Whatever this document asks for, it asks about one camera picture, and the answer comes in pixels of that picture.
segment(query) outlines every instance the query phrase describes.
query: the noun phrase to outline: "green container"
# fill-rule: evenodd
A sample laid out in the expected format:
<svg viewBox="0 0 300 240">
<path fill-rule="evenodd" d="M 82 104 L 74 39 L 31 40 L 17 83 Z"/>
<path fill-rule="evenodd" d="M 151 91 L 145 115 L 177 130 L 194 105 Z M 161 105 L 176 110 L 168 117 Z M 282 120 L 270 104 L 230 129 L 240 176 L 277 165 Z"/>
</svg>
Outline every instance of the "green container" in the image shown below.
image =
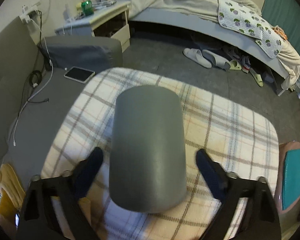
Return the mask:
<svg viewBox="0 0 300 240">
<path fill-rule="evenodd" d="M 82 9 L 83 15 L 85 17 L 89 16 L 89 15 L 92 15 L 93 14 L 92 2 L 90 0 L 82 2 L 81 3 L 81 9 Z"/>
</svg>

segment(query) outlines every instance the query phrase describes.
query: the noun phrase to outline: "white slipper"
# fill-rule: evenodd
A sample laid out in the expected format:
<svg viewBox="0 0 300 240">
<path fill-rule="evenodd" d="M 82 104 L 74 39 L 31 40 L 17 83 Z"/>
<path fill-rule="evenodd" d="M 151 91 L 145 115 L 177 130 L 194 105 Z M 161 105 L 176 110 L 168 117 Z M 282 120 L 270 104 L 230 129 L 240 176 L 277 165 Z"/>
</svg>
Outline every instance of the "white slipper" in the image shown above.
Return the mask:
<svg viewBox="0 0 300 240">
<path fill-rule="evenodd" d="M 211 68 L 212 67 L 211 63 L 202 56 L 201 51 L 199 49 L 188 49 L 188 48 L 186 48 L 186 49 L 183 50 L 183 54 L 187 58 L 193 60 L 194 62 L 198 63 L 199 65 L 201 65 L 205 68 Z"/>
<path fill-rule="evenodd" d="M 204 49 L 202 51 L 202 56 L 204 56 L 207 60 L 209 60 L 214 66 L 222 68 L 222 69 L 230 69 L 230 62 L 220 55 L 211 52 L 210 50 Z"/>
<path fill-rule="evenodd" d="M 256 81 L 256 83 L 260 87 L 263 87 L 263 81 L 262 81 L 261 75 L 257 74 L 257 72 L 255 72 L 253 68 L 250 68 L 249 71 L 250 71 L 251 75 L 253 76 L 254 80 Z"/>
<path fill-rule="evenodd" d="M 240 63 L 237 60 L 231 60 L 230 61 L 230 68 L 229 70 L 241 70 L 242 66 L 240 65 Z"/>
</svg>

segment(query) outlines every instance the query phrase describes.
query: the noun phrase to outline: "black cable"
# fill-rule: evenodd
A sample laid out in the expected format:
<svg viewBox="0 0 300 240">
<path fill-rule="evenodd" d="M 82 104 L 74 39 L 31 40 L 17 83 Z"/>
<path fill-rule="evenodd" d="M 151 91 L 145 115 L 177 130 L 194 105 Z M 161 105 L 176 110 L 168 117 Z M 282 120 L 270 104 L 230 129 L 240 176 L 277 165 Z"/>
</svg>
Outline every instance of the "black cable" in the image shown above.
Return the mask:
<svg viewBox="0 0 300 240">
<path fill-rule="evenodd" d="M 25 82 L 23 83 L 23 89 L 22 89 L 21 101 L 20 101 L 20 106 L 19 106 L 19 110 L 18 110 L 18 116 L 17 116 L 17 119 L 18 119 L 19 116 L 20 116 L 20 111 L 21 111 L 21 108 L 22 108 L 23 95 L 24 95 L 24 93 L 25 93 L 26 83 L 27 83 L 27 80 L 28 80 L 28 78 L 30 77 L 30 75 L 31 75 L 31 73 L 26 77 L 26 80 L 25 80 Z M 10 132 L 10 135 L 9 135 L 9 141 L 10 141 L 10 138 L 11 138 L 11 135 L 12 135 L 12 133 L 13 133 L 13 129 L 14 129 L 15 125 L 16 125 L 16 122 L 14 123 L 14 125 L 13 125 L 13 127 L 12 127 L 12 129 L 11 129 L 11 132 Z"/>
<path fill-rule="evenodd" d="M 42 48 L 42 43 L 41 43 L 41 37 L 42 37 L 42 11 L 39 12 L 39 17 L 40 17 L 40 36 L 39 36 L 39 43 Z"/>
<path fill-rule="evenodd" d="M 38 102 L 34 102 L 34 101 L 28 101 L 29 103 L 31 104 L 41 104 L 41 103 L 46 103 L 46 102 L 49 102 L 49 98 L 46 98 L 42 101 L 38 101 Z"/>
<path fill-rule="evenodd" d="M 42 73 L 40 70 L 34 70 L 29 75 L 29 84 L 31 87 L 37 87 L 42 81 Z"/>
</svg>

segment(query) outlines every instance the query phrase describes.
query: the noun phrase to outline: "teal curtain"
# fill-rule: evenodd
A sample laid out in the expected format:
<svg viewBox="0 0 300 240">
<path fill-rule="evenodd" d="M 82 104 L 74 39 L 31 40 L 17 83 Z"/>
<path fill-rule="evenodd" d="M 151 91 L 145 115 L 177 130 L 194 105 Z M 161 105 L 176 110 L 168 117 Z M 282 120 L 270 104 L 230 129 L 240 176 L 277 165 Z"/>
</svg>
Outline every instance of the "teal curtain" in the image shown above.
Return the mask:
<svg viewBox="0 0 300 240">
<path fill-rule="evenodd" d="M 265 0 L 262 17 L 271 25 L 279 25 L 300 55 L 300 6 L 298 3 L 295 0 Z"/>
</svg>

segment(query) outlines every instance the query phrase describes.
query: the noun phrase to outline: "white charging cable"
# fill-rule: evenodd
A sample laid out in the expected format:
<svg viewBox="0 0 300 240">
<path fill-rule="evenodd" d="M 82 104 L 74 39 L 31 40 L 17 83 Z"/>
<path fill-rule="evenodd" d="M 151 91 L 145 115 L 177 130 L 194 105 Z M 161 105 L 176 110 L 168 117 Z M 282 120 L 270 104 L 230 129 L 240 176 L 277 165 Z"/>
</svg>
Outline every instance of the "white charging cable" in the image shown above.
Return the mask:
<svg viewBox="0 0 300 240">
<path fill-rule="evenodd" d="M 33 19 L 31 19 L 31 20 L 32 20 L 32 21 L 34 22 L 34 24 L 38 27 L 39 31 L 40 31 L 41 34 L 42 34 L 42 31 L 41 31 L 40 27 L 37 25 L 37 23 L 36 23 Z M 51 80 L 51 78 L 52 78 L 52 74 L 53 74 L 53 63 L 52 63 L 52 60 L 51 60 L 51 57 L 50 57 L 50 54 L 49 54 L 49 51 L 48 51 L 46 38 L 45 38 L 44 36 L 43 36 L 43 39 L 44 39 L 44 43 L 45 43 L 45 45 L 46 45 L 46 50 L 47 50 L 47 53 L 48 53 L 48 56 L 49 56 L 49 63 L 50 63 L 50 66 L 51 66 L 51 75 L 50 75 L 48 81 L 42 86 L 42 88 L 40 88 L 37 92 L 35 92 L 33 95 L 31 95 L 31 96 L 27 99 L 27 101 L 25 102 L 25 104 L 24 104 L 23 107 L 21 108 L 20 112 L 18 113 L 18 118 L 17 118 L 16 124 L 15 124 L 15 126 L 14 126 L 14 131 L 13 131 L 13 146 L 16 146 L 15 134 L 16 134 L 16 129 L 17 129 L 17 125 L 18 125 L 18 122 L 19 122 L 19 118 L 20 118 L 20 115 L 21 115 L 23 109 L 25 109 L 26 105 L 28 104 L 28 102 L 29 102 L 32 98 L 34 98 L 37 94 L 39 94 L 39 93 L 47 86 L 47 84 L 50 82 L 50 80 Z"/>
</svg>

